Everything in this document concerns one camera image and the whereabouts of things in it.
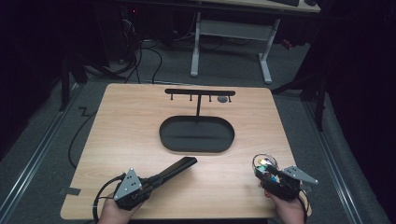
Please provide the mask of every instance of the black bar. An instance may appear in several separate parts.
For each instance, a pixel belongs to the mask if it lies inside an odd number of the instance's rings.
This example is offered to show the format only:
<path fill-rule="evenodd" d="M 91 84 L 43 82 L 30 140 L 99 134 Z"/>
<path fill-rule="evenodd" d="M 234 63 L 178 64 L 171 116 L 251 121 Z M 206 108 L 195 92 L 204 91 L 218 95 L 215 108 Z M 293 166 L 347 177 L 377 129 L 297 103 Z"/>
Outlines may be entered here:
<path fill-rule="evenodd" d="M 201 110 L 201 98 L 202 98 L 202 95 L 198 95 L 197 117 L 199 117 L 199 112 L 200 112 L 200 110 Z"/>
<path fill-rule="evenodd" d="M 217 96 L 234 96 L 235 91 L 205 91 L 205 90 L 184 90 L 184 89 L 166 89 L 167 94 L 179 95 L 217 95 Z"/>

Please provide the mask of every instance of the wire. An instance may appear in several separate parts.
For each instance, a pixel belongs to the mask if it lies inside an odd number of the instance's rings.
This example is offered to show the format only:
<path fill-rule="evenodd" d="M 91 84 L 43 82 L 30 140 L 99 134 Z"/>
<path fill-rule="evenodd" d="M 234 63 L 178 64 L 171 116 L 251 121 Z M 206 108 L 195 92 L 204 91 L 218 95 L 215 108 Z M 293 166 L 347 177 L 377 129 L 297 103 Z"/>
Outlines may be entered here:
<path fill-rule="evenodd" d="M 139 64 L 142 62 L 142 42 L 140 43 L 140 45 L 138 46 L 139 48 L 139 61 L 137 62 L 136 66 L 134 67 L 134 70 L 132 70 L 132 72 L 128 75 L 128 77 L 125 78 L 124 83 L 127 83 L 129 78 L 131 77 L 131 75 L 134 73 L 135 70 L 137 70 L 137 67 L 139 66 Z"/>
<path fill-rule="evenodd" d="M 67 151 L 67 157 L 68 157 L 68 159 L 69 159 L 70 164 L 71 164 L 75 169 L 77 169 L 77 166 L 73 163 L 72 157 L 71 157 L 72 146 L 73 146 L 74 142 L 76 141 L 76 138 L 77 138 L 79 132 L 81 132 L 81 130 L 82 130 L 82 128 L 85 126 L 85 124 L 86 124 L 97 112 L 98 112 L 97 110 L 96 110 L 95 112 L 93 112 L 93 113 L 92 113 L 92 114 L 91 114 L 91 115 L 79 126 L 77 132 L 76 132 L 75 135 L 73 136 L 72 141 L 70 142 L 69 149 L 68 149 L 68 151 Z"/>
<path fill-rule="evenodd" d="M 139 69 L 137 69 L 137 67 L 136 67 L 136 77 L 137 77 L 137 83 L 140 84 Z"/>
<path fill-rule="evenodd" d="M 306 221 L 308 220 L 308 210 L 307 210 L 307 208 L 305 208 L 305 203 L 304 203 L 303 199 L 301 199 L 301 197 L 297 197 L 297 200 L 300 202 L 301 207 L 303 208 L 303 211 L 304 211 L 304 223 L 306 223 Z"/>
<path fill-rule="evenodd" d="M 238 46 L 245 46 L 245 45 L 254 44 L 254 43 L 258 42 L 258 40 L 249 39 L 249 40 L 245 40 L 244 43 L 237 43 L 235 41 L 232 41 L 231 39 L 233 39 L 233 38 L 224 38 L 223 41 L 228 44 L 233 44 L 233 45 L 238 45 Z"/>
<path fill-rule="evenodd" d="M 99 199 L 113 199 L 111 197 L 99 197 Z"/>
<path fill-rule="evenodd" d="M 302 192 L 306 198 L 306 208 L 305 208 L 305 203 L 304 203 L 303 199 L 301 199 L 300 197 L 297 198 L 298 201 L 301 203 L 301 206 L 304 209 L 304 222 L 306 223 L 306 221 L 308 220 L 308 211 L 309 211 L 309 207 L 311 206 L 311 204 L 309 202 L 308 196 L 306 196 L 306 193 L 303 190 L 300 190 L 300 192 Z"/>
<path fill-rule="evenodd" d="M 256 158 L 258 158 L 258 157 L 260 157 L 260 156 L 263 156 L 263 157 L 268 158 L 267 161 L 269 161 L 276 169 L 278 169 L 277 161 L 276 161 L 276 159 L 275 159 L 274 157 L 272 157 L 272 156 L 270 156 L 270 155 L 268 155 L 268 154 L 265 154 L 265 153 L 261 153 L 261 154 L 257 154 L 256 156 L 253 157 L 253 160 L 252 160 L 252 162 L 251 162 L 253 171 L 256 170 L 255 160 L 256 160 Z"/>
<path fill-rule="evenodd" d="M 188 37 L 186 37 L 186 38 L 184 38 L 184 39 L 180 39 L 180 40 L 178 40 L 178 41 L 175 41 L 174 42 L 174 44 L 176 44 L 176 45 L 178 45 L 178 46 L 182 46 L 182 47 L 187 47 L 187 46 L 191 46 L 191 45 L 193 45 L 194 43 L 195 43 L 195 41 L 194 41 L 194 39 L 191 39 L 192 37 L 194 37 L 194 35 L 191 35 L 191 36 L 188 36 Z M 188 42 L 188 44 L 180 44 L 179 42 L 187 42 L 187 41 L 189 41 Z"/>
<path fill-rule="evenodd" d="M 183 39 L 190 38 L 190 37 L 194 36 L 194 35 L 189 35 L 189 34 L 191 33 L 192 27 L 194 27 L 195 20 L 196 20 L 196 15 L 197 15 L 197 13 L 195 12 L 193 17 L 192 17 L 192 22 L 191 22 L 191 26 L 190 26 L 189 31 L 183 37 L 175 39 L 174 41 L 183 40 Z"/>
<path fill-rule="evenodd" d="M 209 49 L 209 50 L 212 50 L 212 49 L 218 49 L 218 48 L 220 48 L 221 46 L 222 46 L 222 44 L 223 44 L 223 38 L 220 38 L 220 37 L 214 37 L 214 36 L 207 36 L 206 38 L 202 38 L 202 40 L 212 40 L 212 41 L 210 41 L 210 42 L 207 42 L 208 44 L 213 44 L 213 43 L 215 43 L 215 42 L 219 42 L 219 44 L 217 45 L 217 46 L 215 46 L 214 48 L 206 48 L 206 47 L 204 47 L 203 46 L 203 44 L 204 43 L 202 43 L 203 41 L 200 41 L 200 48 L 201 49 Z"/>
<path fill-rule="evenodd" d="M 93 220 L 95 223 L 98 223 L 99 221 L 99 216 L 98 216 L 98 204 L 99 204 L 99 199 L 104 198 L 101 197 L 100 195 L 102 194 L 103 190 L 109 186 L 110 184 L 112 184 L 113 182 L 116 182 L 118 180 L 123 180 L 125 178 L 126 174 L 122 174 L 119 176 L 116 176 L 114 178 L 112 178 L 111 180 L 109 180 L 107 183 L 105 183 L 102 188 L 99 190 L 98 194 L 96 195 L 95 200 L 93 201 L 93 205 L 92 205 L 92 215 L 93 215 Z"/>
<path fill-rule="evenodd" d="M 136 46 L 136 48 L 133 48 L 134 44 L 132 44 L 132 42 L 134 41 L 134 39 L 133 39 L 133 38 L 130 38 L 130 39 L 129 39 L 128 36 L 127 36 L 127 38 L 128 38 L 128 40 L 127 40 L 127 41 L 128 41 L 128 44 L 127 44 L 127 52 L 126 52 L 125 58 L 128 58 L 128 56 L 130 55 L 131 50 L 133 50 L 133 51 L 135 52 L 135 51 L 137 50 L 137 48 L 139 48 L 139 46 Z M 115 75 L 119 75 L 119 74 L 122 74 L 122 73 L 124 73 L 124 72 L 126 72 L 126 71 L 132 69 L 135 65 L 136 65 L 136 57 L 134 56 L 134 54 L 132 54 L 129 63 L 128 63 L 125 67 L 121 68 L 120 70 L 114 71 L 114 72 L 111 71 L 111 73 L 113 73 L 113 74 L 115 74 Z M 101 72 L 101 71 L 98 71 L 99 73 L 98 73 L 98 72 L 95 72 L 95 71 L 91 70 L 91 68 L 89 68 L 89 67 L 87 67 L 87 66 L 84 66 L 84 68 L 85 68 L 85 71 L 86 71 L 87 73 L 89 73 L 89 74 L 92 74 L 92 75 L 95 75 L 95 76 L 102 76 L 102 75 L 104 75 L 103 72 Z"/>
<path fill-rule="evenodd" d="M 150 46 L 150 47 L 144 47 L 144 49 L 154 49 L 155 47 L 158 46 L 158 40 L 155 40 L 155 39 L 143 40 L 143 43 L 144 43 L 144 42 L 151 42 L 151 41 L 154 41 L 154 42 L 155 42 L 154 45 L 153 45 L 153 46 Z"/>
<path fill-rule="evenodd" d="M 154 49 L 145 49 L 145 50 L 150 50 L 150 51 L 156 53 L 158 56 L 160 56 L 160 64 L 158 65 L 157 70 L 155 70 L 155 72 L 154 72 L 154 74 L 152 75 L 152 78 L 151 78 L 151 84 L 154 84 L 154 78 L 157 75 L 158 70 L 160 70 L 161 65 L 163 64 L 163 57 L 161 56 L 161 54 L 157 50 L 154 50 Z"/>

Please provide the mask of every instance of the small black object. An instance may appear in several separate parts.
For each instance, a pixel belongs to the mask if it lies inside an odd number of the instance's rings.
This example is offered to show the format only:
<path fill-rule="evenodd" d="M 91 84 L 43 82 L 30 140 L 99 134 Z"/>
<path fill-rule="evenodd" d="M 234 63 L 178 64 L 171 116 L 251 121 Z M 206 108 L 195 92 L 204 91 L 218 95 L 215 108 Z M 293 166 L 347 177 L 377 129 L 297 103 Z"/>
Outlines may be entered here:
<path fill-rule="evenodd" d="M 268 0 L 268 1 L 276 2 L 276 3 L 280 3 L 280 4 L 292 6 L 292 7 L 297 7 L 298 4 L 300 3 L 300 0 Z"/>
<path fill-rule="evenodd" d="M 317 0 L 304 0 L 307 5 L 314 7 L 317 4 Z"/>

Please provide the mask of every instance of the cable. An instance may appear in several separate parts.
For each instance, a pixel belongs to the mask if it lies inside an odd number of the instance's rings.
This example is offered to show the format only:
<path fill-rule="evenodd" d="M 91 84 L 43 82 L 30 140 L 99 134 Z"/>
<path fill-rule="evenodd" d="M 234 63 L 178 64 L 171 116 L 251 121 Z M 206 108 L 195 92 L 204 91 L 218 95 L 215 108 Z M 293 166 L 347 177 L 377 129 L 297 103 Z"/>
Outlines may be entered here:
<path fill-rule="evenodd" d="M 158 40 L 155 40 L 155 39 L 143 40 L 143 43 L 144 43 L 144 42 L 151 42 L 151 41 L 154 41 L 154 42 L 155 42 L 154 45 L 153 45 L 153 46 L 150 46 L 150 47 L 144 47 L 143 49 L 154 49 L 155 47 L 158 46 Z"/>
<path fill-rule="evenodd" d="M 188 37 L 186 37 L 186 38 L 184 38 L 182 40 L 175 41 L 174 44 L 176 44 L 178 46 L 181 46 L 181 47 L 191 46 L 191 45 L 193 45 L 195 43 L 195 40 L 191 39 L 192 37 L 194 37 L 194 35 L 188 36 Z M 179 42 L 182 42 L 182 41 L 185 41 L 185 42 L 189 41 L 189 43 L 188 44 L 180 44 Z"/>
<path fill-rule="evenodd" d="M 98 204 L 99 204 L 99 199 L 101 199 L 102 197 L 100 196 L 103 192 L 103 190 L 109 186 L 110 184 L 112 184 L 113 182 L 116 182 L 118 180 L 123 180 L 124 177 L 126 176 L 126 174 L 122 174 L 119 176 L 116 176 L 114 178 L 112 178 L 111 180 L 109 180 L 107 183 L 105 183 L 102 188 L 99 190 L 98 194 L 96 195 L 95 200 L 93 201 L 93 205 L 92 205 L 92 215 L 93 215 L 93 220 L 95 223 L 98 223 L 99 221 L 99 216 L 98 216 Z"/>
<path fill-rule="evenodd" d="M 194 36 L 194 35 L 190 35 L 190 36 L 188 36 L 188 35 L 191 33 L 192 27 L 194 27 L 195 20 L 196 20 L 196 15 L 197 15 L 197 13 L 194 12 L 194 15 L 193 15 L 193 17 L 192 17 L 192 22 L 191 22 L 191 26 L 190 26 L 189 31 L 188 31 L 183 37 L 178 38 L 178 39 L 174 39 L 175 42 L 178 41 L 178 40 L 183 40 L 183 39 L 190 38 L 190 37 Z"/>
<path fill-rule="evenodd" d="M 251 162 L 251 165 L 252 165 L 252 168 L 253 168 L 253 171 L 254 171 L 254 172 L 255 172 L 255 170 L 256 170 L 255 160 L 256 160 L 256 158 L 258 158 L 258 157 L 260 157 L 260 156 L 265 157 L 265 160 L 266 160 L 267 162 L 270 162 L 276 169 L 278 169 L 277 161 L 276 161 L 276 159 L 275 159 L 274 157 L 272 157 L 272 156 L 270 156 L 270 155 L 268 155 L 268 154 L 265 154 L 265 153 L 261 153 L 261 154 L 257 154 L 256 156 L 254 156 L 254 157 L 253 157 L 253 160 L 252 160 L 252 162 Z"/>
<path fill-rule="evenodd" d="M 154 72 L 154 74 L 152 75 L 152 78 L 151 78 L 151 84 L 154 84 L 154 78 L 157 75 L 158 70 L 160 70 L 161 65 L 163 64 L 163 57 L 161 56 L 161 54 L 157 50 L 154 50 L 154 49 L 146 49 L 146 50 L 150 50 L 150 51 L 158 54 L 158 56 L 160 56 L 160 64 L 158 65 L 157 70 L 155 70 L 155 72 Z"/>
<path fill-rule="evenodd" d="M 71 157 L 72 146 L 73 146 L 73 144 L 74 144 L 74 142 L 75 142 L 75 140 L 76 140 L 76 138 L 77 138 L 79 132 L 81 132 L 81 130 L 82 130 L 82 128 L 85 126 L 85 124 L 86 124 L 97 112 L 98 112 L 97 110 L 96 110 L 95 112 L 93 112 L 93 113 L 92 113 L 92 114 L 91 114 L 91 115 L 79 126 L 77 132 L 76 132 L 75 135 L 73 136 L 72 141 L 70 142 L 69 149 L 68 149 L 68 151 L 67 151 L 67 157 L 68 157 L 68 159 L 69 159 L 70 164 L 71 164 L 75 169 L 77 169 L 77 166 L 73 163 L 72 157 Z"/>
<path fill-rule="evenodd" d="M 127 83 L 129 78 L 131 77 L 131 75 L 134 73 L 135 70 L 137 70 L 137 67 L 139 66 L 139 64 L 142 62 L 142 43 L 140 43 L 139 45 L 139 61 L 137 62 L 136 66 L 134 67 L 134 70 L 132 70 L 132 72 L 128 75 L 128 77 L 125 78 L 124 83 Z"/>
<path fill-rule="evenodd" d="M 305 203 L 304 203 L 303 199 L 301 199 L 301 197 L 297 197 L 297 200 L 300 202 L 301 207 L 303 208 L 303 211 L 304 211 L 304 223 L 306 223 L 306 221 L 308 220 L 308 210 L 307 210 L 307 208 L 305 208 Z"/>
<path fill-rule="evenodd" d="M 258 40 L 249 39 L 249 40 L 245 40 L 244 43 L 237 43 L 235 41 L 231 41 L 230 39 L 234 39 L 234 38 L 224 38 L 223 41 L 225 43 L 238 45 L 238 46 L 245 46 L 245 45 L 254 44 L 254 43 L 258 42 Z"/>
<path fill-rule="evenodd" d="M 134 37 L 137 38 L 137 40 L 140 38 L 140 36 L 141 36 L 140 34 L 134 35 Z M 135 52 L 135 51 L 137 50 L 137 48 L 139 48 L 139 46 L 136 46 L 136 48 L 134 48 L 133 42 L 134 42 L 134 38 L 131 38 L 131 40 L 128 40 L 128 46 L 127 46 L 127 52 L 126 52 L 125 58 L 128 58 L 128 56 L 130 55 L 131 50 L 132 50 L 133 52 Z M 124 73 L 124 72 L 126 72 L 126 71 L 132 69 L 135 65 L 136 65 L 136 57 L 135 57 L 134 54 L 132 54 L 131 60 L 129 61 L 129 63 L 128 63 L 125 67 L 121 68 L 120 70 L 114 71 L 114 72 L 111 71 L 111 73 L 113 73 L 114 75 L 119 75 L 119 74 L 122 74 L 122 73 Z M 89 68 L 89 67 L 87 67 L 87 66 L 84 66 L 84 68 L 85 68 L 85 71 L 86 71 L 87 73 L 92 74 L 92 75 L 95 75 L 95 76 L 106 75 L 106 73 L 104 73 L 104 71 L 103 71 L 103 69 L 102 69 L 101 67 L 99 67 L 99 68 L 94 68 L 94 69 L 95 69 L 96 71 L 98 71 L 99 73 L 98 73 L 98 72 L 95 72 L 95 71 L 92 71 L 91 68 Z"/>
<path fill-rule="evenodd" d="M 219 44 L 218 44 L 217 46 L 215 46 L 214 48 L 205 48 L 205 47 L 203 46 L 204 43 L 202 43 L 203 41 L 200 41 L 200 48 L 201 48 L 201 49 L 209 49 L 209 50 L 218 49 L 218 48 L 220 48 L 220 47 L 222 46 L 222 44 L 223 44 L 223 38 L 217 37 L 217 36 L 206 36 L 205 38 L 202 38 L 202 40 L 206 40 L 206 41 L 207 41 L 207 40 L 214 40 L 214 41 L 208 42 L 208 44 L 213 44 L 213 43 L 215 43 L 215 42 L 219 42 Z"/>

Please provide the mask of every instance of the metal stand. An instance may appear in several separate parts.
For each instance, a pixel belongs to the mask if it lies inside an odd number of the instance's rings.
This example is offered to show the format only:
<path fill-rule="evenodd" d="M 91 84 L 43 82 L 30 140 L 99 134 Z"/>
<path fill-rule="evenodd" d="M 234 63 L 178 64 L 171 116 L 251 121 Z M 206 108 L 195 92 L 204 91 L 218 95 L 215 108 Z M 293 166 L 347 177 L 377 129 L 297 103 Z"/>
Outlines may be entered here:
<path fill-rule="evenodd" d="M 267 64 L 267 56 L 273 44 L 280 19 L 275 20 L 272 26 L 253 25 L 227 21 L 201 20 L 201 13 L 197 13 L 195 28 L 195 45 L 192 53 L 191 76 L 198 77 L 199 70 L 199 40 L 200 35 L 216 35 L 242 39 L 266 41 L 263 53 L 259 54 L 262 75 L 266 84 L 271 84 L 272 79 Z"/>

